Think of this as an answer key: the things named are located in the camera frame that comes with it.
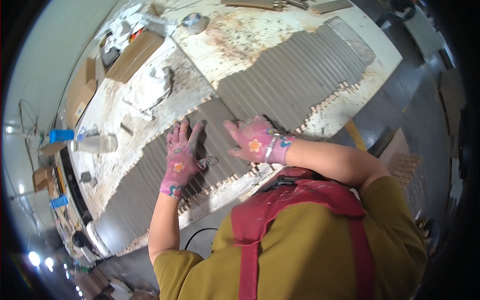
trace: plastic bottle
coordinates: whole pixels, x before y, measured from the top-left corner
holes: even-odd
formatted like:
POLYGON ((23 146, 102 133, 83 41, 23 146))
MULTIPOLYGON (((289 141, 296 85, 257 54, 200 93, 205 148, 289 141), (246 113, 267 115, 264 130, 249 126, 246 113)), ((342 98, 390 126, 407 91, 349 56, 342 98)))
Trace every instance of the plastic bottle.
POLYGON ((71 147, 74 152, 108 153, 117 150, 118 142, 113 135, 91 135, 81 141, 72 141, 71 147))

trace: black cable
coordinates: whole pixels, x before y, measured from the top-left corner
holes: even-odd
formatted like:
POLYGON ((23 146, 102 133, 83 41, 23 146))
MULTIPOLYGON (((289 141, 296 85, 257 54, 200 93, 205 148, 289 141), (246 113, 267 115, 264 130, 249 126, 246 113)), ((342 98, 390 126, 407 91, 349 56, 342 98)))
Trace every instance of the black cable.
POLYGON ((203 228, 203 229, 200 229, 199 231, 195 232, 191 237, 190 239, 188 240, 187 244, 185 245, 185 250, 187 250, 188 248, 188 245, 190 244, 190 242, 192 241, 192 239, 200 232, 204 231, 204 230, 218 230, 218 228, 203 228))

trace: pink floral glove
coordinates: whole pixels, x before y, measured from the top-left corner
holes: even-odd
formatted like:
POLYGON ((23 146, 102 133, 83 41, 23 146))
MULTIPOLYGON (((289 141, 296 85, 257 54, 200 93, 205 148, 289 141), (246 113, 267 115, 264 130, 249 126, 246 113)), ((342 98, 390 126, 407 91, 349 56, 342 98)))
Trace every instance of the pink floral glove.
POLYGON ((173 131, 167 135, 167 171, 160 185, 160 192, 180 199, 183 188, 200 170, 218 163, 216 157, 210 156, 197 161, 196 147, 203 124, 199 122, 187 139, 188 120, 181 125, 175 123, 173 131))
POLYGON ((285 164, 285 154, 295 141, 294 136, 278 134, 263 116, 255 116, 239 121, 238 126, 231 121, 223 123, 225 129, 240 148, 230 149, 229 154, 256 163, 285 164))

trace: mustard yellow shirt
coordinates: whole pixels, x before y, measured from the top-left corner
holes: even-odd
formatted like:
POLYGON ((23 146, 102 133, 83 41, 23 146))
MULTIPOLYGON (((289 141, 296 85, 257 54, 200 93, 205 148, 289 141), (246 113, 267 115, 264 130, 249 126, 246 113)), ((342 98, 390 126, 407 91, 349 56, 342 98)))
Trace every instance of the mustard yellow shirt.
MULTIPOLYGON (((427 255, 397 181, 370 184, 363 219, 375 261, 375 298, 409 299, 419 285, 427 255)), ((230 214, 222 221, 212 254, 171 250, 155 259, 160 299, 237 299, 240 247, 234 247, 230 214)), ((348 220, 324 205, 287 207, 261 241, 258 300, 355 299, 348 220)))

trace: bucket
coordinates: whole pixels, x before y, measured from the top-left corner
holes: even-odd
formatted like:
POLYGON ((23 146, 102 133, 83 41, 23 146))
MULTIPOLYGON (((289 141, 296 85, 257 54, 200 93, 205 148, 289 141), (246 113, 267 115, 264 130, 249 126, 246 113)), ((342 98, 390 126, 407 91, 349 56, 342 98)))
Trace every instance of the bucket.
POLYGON ((50 200, 50 206, 55 209, 59 208, 61 206, 67 205, 68 204, 68 198, 66 195, 61 195, 57 199, 50 200))
POLYGON ((69 129, 53 129, 50 131, 50 144, 54 142, 63 142, 73 140, 73 130, 69 129))

